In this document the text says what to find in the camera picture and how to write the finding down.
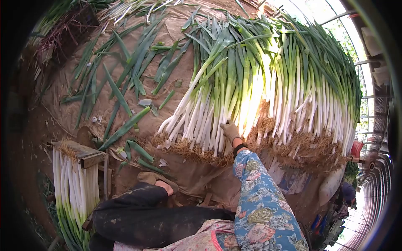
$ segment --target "blue floral sleeve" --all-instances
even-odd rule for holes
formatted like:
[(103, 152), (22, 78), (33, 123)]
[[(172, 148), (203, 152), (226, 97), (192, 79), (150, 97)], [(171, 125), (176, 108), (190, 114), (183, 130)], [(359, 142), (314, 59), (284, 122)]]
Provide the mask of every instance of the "blue floral sleeve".
[(308, 251), (292, 209), (257, 154), (241, 151), (233, 170), (242, 183), (234, 220), (241, 250)]

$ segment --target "beige tarp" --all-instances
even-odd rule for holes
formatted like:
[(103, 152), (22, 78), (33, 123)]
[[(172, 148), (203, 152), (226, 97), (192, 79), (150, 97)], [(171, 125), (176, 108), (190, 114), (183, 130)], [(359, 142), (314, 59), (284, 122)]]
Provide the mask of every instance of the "beige tarp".
[[(191, 1), (191, 3), (199, 4), (201, 6), (210, 6), (212, 8), (219, 8), (219, 6), (200, 0)], [(165, 42), (165, 45), (172, 45), (175, 40), (182, 38), (184, 34), (181, 33), (181, 27), (194, 9), (194, 6), (169, 7), (169, 15), (164, 19), (165, 24), (163, 25), (162, 29), (154, 40), (154, 43), (163, 41)], [(207, 8), (202, 8), (199, 13), (205, 15), (215, 15), (218, 18), (223, 17), (222, 12)], [(139, 22), (143, 22), (144, 20), (145, 17), (132, 17), (127, 21), (126, 27), (130, 27)], [(111, 25), (109, 25), (109, 28), (106, 29), (106, 34), (102, 34), (99, 37), (99, 40), (95, 45), (95, 49), (99, 48), (105, 41), (109, 39), (109, 36), (112, 34), (110, 26)], [(124, 44), (126, 45), (130, 53), (133, 51), (133, 48), (141, 32), (142, 28), (139, 28), (124, 37)], [(76, 135), (78, 131), (75, 129), (75, 124), (81, 102), (78, 101), (60, 105), (60, 99), (63, 96), (67, 95), (69, 82), (73, 78), (73, 68), (75, 67), (75, 65), (78, 64), (85, 46), (86, 44), (81, 45), (74, 56), (67, 61), (64, 68), (61, 69), (59, 73), (55, 74), (53, 84), (51, 85), (49, 90), (47, 90), (43, 97), (43, 103), (47, 107), (47, 109), (58, 120), (58, 122), (72, 135)], [(118, 44), (115, 44), (111, 51), (117, 51), (121, 53)], [(193, 74), (193, 55), (193, 47), (192, 45), (190, 45), (187, 52), (180, 60), (180, 63), (177, 65), (176, 69), (173, 71), (168, 81), (166, 82), (166, 90), (160, 90), (160, 94), (164, 94), (160, 95), (158, 99), (153, 101), (153, 103), (156, 107), (158, 107), (166, 98), (168, 91), (173, 88), (175, 89), (176, 93), (164, 106), (164, 108), (159, 111), (159, 117), (155, 117), (151, 112), (149, 112), (139, 121), (138, 125), (140, 137), (153, 135), (157, 131), (160, 124), (173, 114), (175, 108), (177, 107), (181, 98), (184, 96), (185, 92), (188, 89), (189, 82)], [(161, 55), (157, 55), (150, 63), (143, 75), (153, 76), (158, 68), (158, 63), (161, 57)], [(105, 63), (107, 67), (111, 67), (111, 65), (113, 65), (115, 62), (115, 57), (106, 55), (103, 57), (101, 63)], [(112, 78), (115, 82), (121, 75), (122, 71), (123, 67), (121, 66), (121, 64), (119, 64), (112, 73)], [(104, 76), (105, 73), (102, 64), (100, 64), (100, 67), (98, 67), (97, 70), (98, 84), (104, 78)], [(179, 78), (183, 79), (183, 85), (180, 88), (175, 88), (172, 84), (170, 84)], [(150, 94), (151, 90), (156, 86), (153, 80), (149, 78), (144, 78), (143, 84), (145, 86), (147, 94)], [(113, 105), (116, 102), (116, 98), (109, 100), (110, 93), (111, 88), (106, 83), (98, 97), (90, 119), (88, 121), (84, 121), (85, 115), (83, 115), (81, 117), (81, 122), (79, 125), (79, 127), (88, 126), (91, 129), (92, 133), (99, 138), (103, 138), (104, 131), (113, 110)], [(135, 94), (132, 90), (126, 92), (125, 99), (130, 108), (133, 109), (136, 113), (143, 109), (142, 107), (137, 105), (137, 100), (135, 99)], [(92, 123), (91, 118), (99, 118), (99, 116), (102, 116), (102, 121), (99, 122), (98, 120), (97, 122)], [(114, 133), (118, 128), (123, 125), (126, 120), (128, 120), (128, 115), (120, 107), (110, 133)], [(138, 135), (136, 135), (133, 132), (133, 129), (131, 129), (111, 148), (116, 149), (119, 146), (124, 146), (125, 141), (128, 137), (135, 136)], [(235, 208), (237, 206), (240, 183), (232, 175), (231, 166), (228, 166), (226, 168), (214, 167), (207, 163), (196, 163), (191, 161), (190, 159), (183, 163), (184, 158), (182, 156), (171, 153), (164, 154), (157, 149), (153, 149), (153, 151), (151, 150), (150, 153), (154, 154), (157, 160), (158, 158), (163, 158), (168, 162), (170, 169), (169, 175), (177, 179), (177, 183), (180, 186), (181, 192), (198, 197), (204, 197), (207, 192), (211, 192), (213, 194), (212, 200), (218, 201), (229, 208)]]

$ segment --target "pile of leeks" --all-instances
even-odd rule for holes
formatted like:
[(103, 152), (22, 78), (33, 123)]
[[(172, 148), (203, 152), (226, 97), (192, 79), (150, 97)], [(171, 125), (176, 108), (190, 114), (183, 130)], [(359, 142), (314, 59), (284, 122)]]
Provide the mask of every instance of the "pile of leeks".
[[(198, 145), (202, 154), (227, 155), (231, 146), (219, 124), (232, 119), (247, 140), (265, 114), (273, 126), (256, 136), (257, 144), (272, 137), (274, 145), (289, 145), (292, 136), (305, 133), (313, 135), (311, 141), (331, 137), (332, 153), (338, 145), (346, 156), (360, 117), (361, 91), (352, 59), (333, 35), (285, 13), (257, 19), (226, 13), (226, 18), (191, 20), (199, 28), (186, 34), (193, 39), (194, 74), (158, 133), (167, 132), (172, 142), (187, 140), (190, 149)], [(295, 146), (288, 156), (294, 159), (298, 150)]]
[(82, 229), (99, 203), (98, 164), (81, 169), (77, 160), (53, 148), (53, 178), (60, 229), (69, 250), (89, 250), (91, 233)]

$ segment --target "soil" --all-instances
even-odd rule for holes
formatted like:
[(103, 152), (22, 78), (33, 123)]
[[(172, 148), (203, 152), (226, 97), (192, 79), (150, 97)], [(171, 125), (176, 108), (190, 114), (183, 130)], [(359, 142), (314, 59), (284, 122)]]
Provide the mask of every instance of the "soil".
[(328, 203), (320, 206), (318, 202), (318, 190), (325, 177), (322, 174), (314, 174), (303, 192), (285, 195), (297, 221), (306, 226), (306, 229), (310, 229), (319, 213), (326, 214), (328, 210)]

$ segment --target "work glove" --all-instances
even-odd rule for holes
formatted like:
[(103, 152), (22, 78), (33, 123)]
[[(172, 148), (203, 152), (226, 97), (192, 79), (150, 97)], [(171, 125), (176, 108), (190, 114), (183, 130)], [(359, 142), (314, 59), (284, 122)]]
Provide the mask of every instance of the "work glove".
[(235, 138), (241, 139), (241, 137), (239, 135), (239, 129), (237, 128), (237, 126), (234, 124), (234, 122), (232, 120), (228, 120), (227, 124), (221, 123), (220, 127), (224, 131), (224, 136), (229, 139), (230, 144), (233, 143), (233, 140)]

